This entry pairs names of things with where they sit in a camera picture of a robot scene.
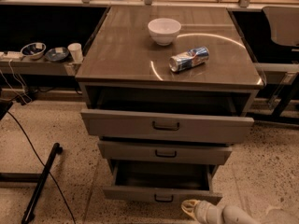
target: open drawer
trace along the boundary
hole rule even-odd
[[[241,143],[252,118],[83,109],[90,135],[230,144]]]
[[[113,183],[103,187],[106,198],[138,202],[181,203],[187,199],[217,204],[207,165],[117,161]]]
[[[184,142],[105,141],[98,143],[102,157],[108,160],[157,161],[223,165],[232,148]]]

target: white power strip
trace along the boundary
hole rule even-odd
[[[9,51],[8,53],[0,52],[0,59],[2,60],[19,60],[23,59],[23,55],[18,51]]]

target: white cable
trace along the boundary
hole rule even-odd
[[[21,81],[20,81],[19,79],[16,78],[16,76],[15,76],[15,72],[14,72],[12,66],[11,66],[11,62],[12,62],[12,59],[9,60],[8,65],[9,65],[10,70],[11,70],[11,72],[12,72],[12,76],[15,78],[15,80],[17,80],[17,81],[21,84],[21,87],[22,87],[22,90],[23,90],[23,94],[29,99],[29,103],[30,103],[30,102],[32,102],[32,99],[26,94],[26,90],[25,90],[25,86],[24,86],[24,84],[21,83]]]
[[[0,69],[0,73],[1,73],[1,76],[3,77],[4,81],[5,81],[5,82],[8,84],[8,86],[11,88],[11,90],[14,91],[19,97],[21,97],[21,99],[24,101],[25,104],[28,104],[28,103],[24,100],[24,98],[23,98],[19,93],[17,93],[17,92],[12,88],[12,86],[8,83],[6,77],[3,75],[1,69]]]
[[[17,74],[18,77],[21,79],[21,82],[24,84],[25,87],[28,87],[25,80],[22,78],[22,76],[20,74]]]

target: white bowl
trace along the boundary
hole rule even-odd
[[[161,18],[149,22],[151,38],[161,46],[167,46],[177,38],[181,24],[173,19]]]
[[[41,42],[30,43],[21,49],[21,54],[32,60],[37,60],[44,55],[46,45]]]

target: small white cup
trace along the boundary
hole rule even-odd
[[[67,48],[71,52],[72,58],[75,63],[81,63],[83,61],[81,44],[72,43]]]

